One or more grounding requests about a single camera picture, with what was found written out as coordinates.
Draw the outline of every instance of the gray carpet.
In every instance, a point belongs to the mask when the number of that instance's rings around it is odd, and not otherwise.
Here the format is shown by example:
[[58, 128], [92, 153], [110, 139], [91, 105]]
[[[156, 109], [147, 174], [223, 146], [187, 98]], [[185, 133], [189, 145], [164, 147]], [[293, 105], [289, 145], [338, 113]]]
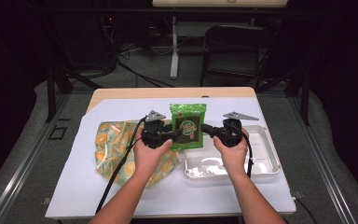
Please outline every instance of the gray carpet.
[[[171, 54], [157, 54], [144, 50], [130, 53], [130, 59], [121, 61], [136, 72], [172, 84], [176, 87], [198, 86], [200, 81], [200, 45], [188, 40], [188, 45], [181, 48], [179, 59], [179, 78], [170, 79]], [[118, 67], [112, 74], [93, 79], [96, 83], [109, 88], [152, 87], [151, 84], [138, 80], [133, 74]], [[54, 125], [66, 128], [62, 140], [45, 139], [41, 145], [32, 171], [29, 173], [14, 203], [4, 217], [4, 223], [56, 223], [44, 218], [48, 206], [42, 204], [44, 198], [51, 198], [62, 168], [69, 156], [82, 115], [86, 112], [91, 97], [90, 88], [72, 79], [76, 88], [69, 96], [63, 111]], [[205, 86], [243, 86], [244, 83], [233, 79], [219, 77], [205, 78]], [[307, 136], [301, 129], [296, 111], [285, 98], [282, 89], [284, 83], [268, 93], [258, 94], [273, 142], [282, 162], [289, 187], [293, 191], [301, 190], [302, 202], [309, 208], [318, 223], [342, 223], [337, 209], [329, 195], [318, 167], [312, 156], [312, 149]], [[17, 145], [13, 148], [6, 164], [0, 172], [0, 196], [21, 164], [21, 160], [34, 147], [37, 136], [42, 132], [47, 117], [46, 83], [37, 87], [38, 99], [33, 115]], [[342, 189], [353, 216], [358, 223], [358, 185], [351, 173], [340, 161], [331, 140], [328, 119], [315, 95], [310, 96], [310, 123], [318, 144], [324, 152], [337, 182]], [[289, 223], [312, 223], [309, 214], [299, 204], [297, 212], [285, 217]], [[214, 219], [219, 222], [235, 223], [233, 219]], [[211, 219], [162, 219], [134, 220], [134, 223], [212, 223]], [[65, 220], [63, 223], [87, 223], [87, 220]]]

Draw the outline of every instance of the green snack bag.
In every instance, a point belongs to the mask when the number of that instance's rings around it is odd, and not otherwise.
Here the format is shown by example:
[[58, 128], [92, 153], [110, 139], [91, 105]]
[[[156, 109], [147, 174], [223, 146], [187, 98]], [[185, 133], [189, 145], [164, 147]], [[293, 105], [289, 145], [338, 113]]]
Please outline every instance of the green snack bag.
[[203, 147], [201, 124], [205, 118], [206, 104], [171, 104], [172, 128], [182, 129], [176, 136], [171, 149], [190, 149]]

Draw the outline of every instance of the forearm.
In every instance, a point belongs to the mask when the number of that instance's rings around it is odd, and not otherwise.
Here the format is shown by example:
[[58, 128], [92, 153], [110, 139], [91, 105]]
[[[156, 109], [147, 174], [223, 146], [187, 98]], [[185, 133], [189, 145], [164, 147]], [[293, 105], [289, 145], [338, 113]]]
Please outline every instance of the forearm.
[[245, 172], [231, 175], [245, 223], [284, 223]]
[[143, 176], [133, 175], [90, 223], [130, 223], [147, 181]]

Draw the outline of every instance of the dark background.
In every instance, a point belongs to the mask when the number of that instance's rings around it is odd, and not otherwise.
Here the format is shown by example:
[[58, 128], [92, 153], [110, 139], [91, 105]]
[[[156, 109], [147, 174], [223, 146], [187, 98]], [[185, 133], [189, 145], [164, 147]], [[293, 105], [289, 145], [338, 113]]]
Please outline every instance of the dark background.
[[[274, 51], [275, 55], [271, 56], [268, 75], [277, 76], [301, 63], [311, 41], [320, 34], [318, 31], [329, 33], [331, 38], [310, 69], [310, 85], [323, 102], [337, 153], [358, 181], [358, 1], [338, 5], [334, 1], [292, 1], [289, 9], [321, 10], [327, 6], [339, 9], [333, 18], [334, 23], [327, 23], [327, 26], [326, 21], [282, 22], [278, 36], [280, 44]], [[82, 22], [78, 25], [78, 29], [81, 29]], [[73, 59], [71, 61], [68, 57], [71, 52], [65, 52], [60, 44], [56, 44], [55, 36], [49, 35], [46, 30], [45, 22], [23, 13], [16, 1], [0, 0], [0, 167], [34, 107], [34, 87], [46, 80], [50, 69], [50, 61], [41, 46], [50, 46], [51, 55], [54, 55], [57, 62], [74, 65]], [[92, 41], [96, 49], [106, 51], [106, 57], [98, 62], [78, 64], [106, 66], [111, 46], [97, 39]], [[147, 48], [148, 43], [149, 39], [146, 39], [142, 44]]]

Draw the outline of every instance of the gray floor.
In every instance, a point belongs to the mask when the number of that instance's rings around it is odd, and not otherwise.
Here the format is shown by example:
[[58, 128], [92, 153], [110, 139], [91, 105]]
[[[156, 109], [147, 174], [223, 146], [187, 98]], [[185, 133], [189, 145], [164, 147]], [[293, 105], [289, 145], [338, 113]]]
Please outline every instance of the gray floor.
[[[120, 59], [136, 72], [153, 77], [175, 87], [198, 86], [200, 81], [201, 47], [197, 41], [187, 40], [180, 48], [179, 78], [170, 79], [171, 53], [159, 54], [154, 51], [136, 49], [130, 52], [128, 60]], [[1, 223], [56, 223], [44, 218], [47, 204], [45, 198], [51, 198], [62, 167], [70, 153], [81, 116], [86, 112], [92, 91], [89, 87], [71, 80], [75, 90], [71, 95], [58, 92], [60, 106], [57, 117], [46, 125], [47, 88], [42, 83], [35, 88], [38, 98], [32, 116], [0, 171], [0, 222]], [[109, 88], [152, 87], [135, 75], [118, 67], [112, 74], [94, 78], [93, 81]], [[207, 77], [205, 86], [243, 86], [237, 79]], [[282, 162], [289, 187], [304, 194], [302, 202], [309, 208], [318, 223], [358, 223], [358, 185], [346, 166], [337, 156], [332, 144], [328, 119], [318, 98], [310, 96], [310, 127], [302, 125], [296, 111], [297, 99], [286, 98], [282, 93], [285, 84], [258, 94], [258, 100], [266, 117], [275, 147]], [[66, 127], [62, 140], [48, 140], [54, 125]], [[322, 151], [326, 167], [321, 167], [320, 156], [315, 153], [314, 137], [317, 149]], [[25, 174], [24, 182], [12, 195], [12, 201], [6, 202], [2, 195], [18, 168], [24, 165], [24, 158], [35, 148], [35, 163], [28, 163], [30, 172]], [[326, 178], [324, 173], [333, 177]], [[312, 223], [310, 215], [299, 204], [297, 212], [285, 217], [290, 223]], [[229, 220], [214, 219], [216, 223]], [[63, 223], [86, 223], [87, 220], [65, 220]], [[169, 219], [152, 220], [146, 223], [213, 223], [211, 219]]]

